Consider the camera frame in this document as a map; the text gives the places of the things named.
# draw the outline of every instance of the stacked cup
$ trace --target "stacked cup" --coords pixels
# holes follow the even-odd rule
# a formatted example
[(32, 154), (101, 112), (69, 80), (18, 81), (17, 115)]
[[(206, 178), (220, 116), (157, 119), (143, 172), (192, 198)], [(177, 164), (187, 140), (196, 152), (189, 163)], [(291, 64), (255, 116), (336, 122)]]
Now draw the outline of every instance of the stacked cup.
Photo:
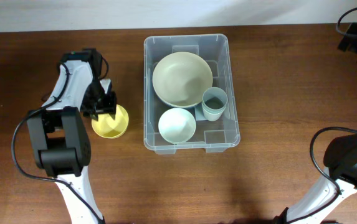
[(204, 117), (209, 121), (217, 121), (227, 107), (228, 97), (224, 90), (218, 87), (208, 88), (202, 97)]

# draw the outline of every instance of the wire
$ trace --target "wire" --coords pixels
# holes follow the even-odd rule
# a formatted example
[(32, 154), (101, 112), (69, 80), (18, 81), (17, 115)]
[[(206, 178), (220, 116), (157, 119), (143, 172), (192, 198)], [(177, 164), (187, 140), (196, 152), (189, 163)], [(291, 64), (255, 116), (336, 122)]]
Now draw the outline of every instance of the wire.
[(106, 59), (104, 59), (104, 57), (102, 57), (102, 60), (105, 62), (106, 72), (102, 77), (99, 78), (99, 80), (103, 80), (108, 75), (109, 72), (109, 63), (106, 61)]
[(312, 215), (315, 215), (317, 214), (318, 212), (326, 209), (326, 207), (330, 206), (333, 202), (335, 202), (335, 200), (341, 195), (341, 189), (340, 189), (340, 186), (339, 184), (333, 180), (328, 174), (326, 174), (325, 172), (322, 171), (321, 167), (318, 165), (318, 163), (316, 162), (315, 160), (315, 157), (314, 157), (314, 142), (315, 140), (317, 139), (317, 137), (326, 132), (326, 131), (345, 131), (345, 132), (348, 132), (348, 133), (353, 133), (353, 134), (357, 134), (357, 130), (355, 129), (350, 129), (350, 128), (342, 128), (342, 127), (327, 127), (327, 128), (323, 128), (319, 131), (317, 131), (313, 138), (311, 139), (311, 143), (310, 143), (310, 157), (311, 157), (311, 161), (313, 162), (315, 168), (317, 168), (317, 171), (322, 174), (322, 176), (324, 176), (326, 179), (328, 179), (330, 182), (332, 182), (332, 184), (335, 185), (336, 187), (336, 194), (335, 196), (326, 204), (324, 204), (323, 206), (321, 206), (320, 208), (318, 208), (317, 210), (315, 210), (314, 212), (312, 213), (309, 213), (308, 215), (305, 215), (305, 216), (302, 216), (302, 217), (299, 217), (299, 218), (296, 218), (294, 220), (291, 220), (289, 222), (287, 222), (288, 224), (289, 223), (294, 223), (294, 222), (297, 222), (297, 221), (300, 221), (300, 220), (303, 220), (303, 219), (306, 219)]
[(337, 31), (339, 34), (341, 34), (341, 35), (343, 35), (343, 36), (345, 36), (345, 37), (350, 37), (350, 38), (353, 38), (353, 39), (357, 39), (357, 34), (347, 34), (346, 32), (343, 32), (343, 31), (341, 31), (341, 30), (339, 29), (341, 20), (342, 20), (345, 16), (347, 16), (349, 13), (354, 12), (354, 11), (357, 11), (357, 7), (354, 8), (354, 9), (350, 9), (349, 11), (347, 11), (347, 12), (345, 12), (343, 15), (341, 15), (341, 17), (339, 18), (338, 22), (336, 23), (336, 31)]
[(15, 143), (16, 143), (16, 136), (20, 130), (20, 128), (22, 127), (22, 125), (30, 118), (32, 118), (33, 116), (36, 116), (38, 114), (40, 114), (41, 112), (43, 112), (45, 109), (47, 109), (48, 107), (56, 104), (61, 97), (63, 96), (63, 94), (65, 93), (65, 90), (67, 88), (67, 84), (69, 82), (69, 76), (71, 75), (71, 73), (69, 72), (69, 69), (67, 68), (66, 64), (63, 62), (60, 62), (60, 64), (65, 68), (66, 70), (66, 81), (64, 83), (64, 86), (62, 88), (62, 91), (60, 92), (59, 96), (54, 97), (55, 100), (45, 106), (40, 107), (39, 109), (31, 112), (30, 114), (26, 115), (22, 121), (16, 126), (16, 129), (14, 131), (13, 137), (12, 137), (12, 144), (11, 144), (11, 153), (12, 153), (12, 160), (14, 161), (14, 164), (16, 166), (16, 168), (18, 169), (18, 171), (25, 177), (34, 179), (34, 180), (44, 180), (44, 181), (49, 181), (49, 182), (56, 182), (56, 183), (60, 183), (65, 185), (95, 216), (95, 218), (97, 218), (98, 223), (103, 223), (103, 219), (98, 217), (98, 215), (95, 213), (94, 209), (73, 189), (73, 187), (71, 186), (70, 183), (67, 183), (63, 180), (58, 180), (58, 179), (54, 179), (54, 178), (48, 178), (48, 177), (38, 177), (35, 175), (31, 175), (28, 174), (27, 172), (25, 172), (22, 167), (20, 167), (19, 163), (16, 160), (16, 155), (15, 155)]

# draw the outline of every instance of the white wall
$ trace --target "white wall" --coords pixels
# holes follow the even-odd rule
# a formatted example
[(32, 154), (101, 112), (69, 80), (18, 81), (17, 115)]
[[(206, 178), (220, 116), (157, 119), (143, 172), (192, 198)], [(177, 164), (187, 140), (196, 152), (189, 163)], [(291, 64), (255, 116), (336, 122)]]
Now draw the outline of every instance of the white wall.
[(0, 0), (0, 32), (328, 23), (353, 7), (357, 0)]

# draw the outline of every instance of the storage box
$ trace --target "storage box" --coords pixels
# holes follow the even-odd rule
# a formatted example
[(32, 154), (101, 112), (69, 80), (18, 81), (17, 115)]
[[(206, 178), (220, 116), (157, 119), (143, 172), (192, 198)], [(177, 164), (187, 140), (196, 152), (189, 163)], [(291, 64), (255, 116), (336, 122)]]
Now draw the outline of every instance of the storage box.
[[(153, 70), (165, 56), (175, 52), (199, 55), (210, 66), (213, 86), (228, 95), (228, 106), (217, 121), (208, 121), (202, 114), (201, 103), (187, 108), (196, 119), (194, 136), (181, 144), (171, 144), (159, 133), (160, 116), (172, 107), (163, 103), (152, 84)], [(228, 39), (222, 34), (148, 37), (144, 43), (144, 144), (157, 154), (175, 154), (177, 149), (205, 148), (206, 152), (224, 152), (240, 141), (236, 114)]]

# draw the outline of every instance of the gray plastic container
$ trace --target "gray plastic container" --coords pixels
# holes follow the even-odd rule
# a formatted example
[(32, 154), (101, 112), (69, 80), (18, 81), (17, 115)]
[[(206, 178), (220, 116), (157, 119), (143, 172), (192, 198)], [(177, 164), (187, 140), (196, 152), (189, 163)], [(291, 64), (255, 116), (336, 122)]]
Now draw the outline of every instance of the gray plastic container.
[[(202, 114), (201, 103), (187, 110), (196, 119), (193, 137), (181, 144), (171, 144), (159, 133), (160, 116), (171, 106), (163, 103), (152, 84), (153, 70), (165, 56), (175, 52), (191, 52), (202, 57), (210, 66), (213, 86), (228, 95), (227, 108), (217, 121), (208, 121)], [(175, 154), (177, 149), (205, 148), (206, 152), (224, 152), (240, 141), (236, 113), (228, 39), (222, 34), (148, 37), (144, 43), (144, 125), (145, 146), (157, 154)]]

